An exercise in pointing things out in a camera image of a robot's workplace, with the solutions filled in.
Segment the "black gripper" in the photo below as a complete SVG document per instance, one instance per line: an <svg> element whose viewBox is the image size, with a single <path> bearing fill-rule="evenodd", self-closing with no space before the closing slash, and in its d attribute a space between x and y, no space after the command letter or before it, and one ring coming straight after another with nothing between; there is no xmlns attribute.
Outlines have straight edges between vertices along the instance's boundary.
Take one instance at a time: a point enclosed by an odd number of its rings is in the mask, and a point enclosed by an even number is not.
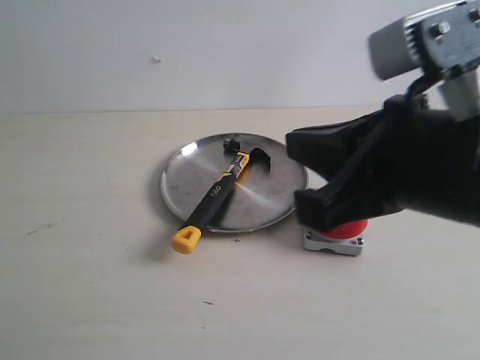
<svg viewBox="0 0 480 360"><path fill-rule="evenodd" d="M479 117L389 98L353 120L285 134L288 157L325 180L294 193L298 222L329 232L403 209L479 225Z"/></svg>

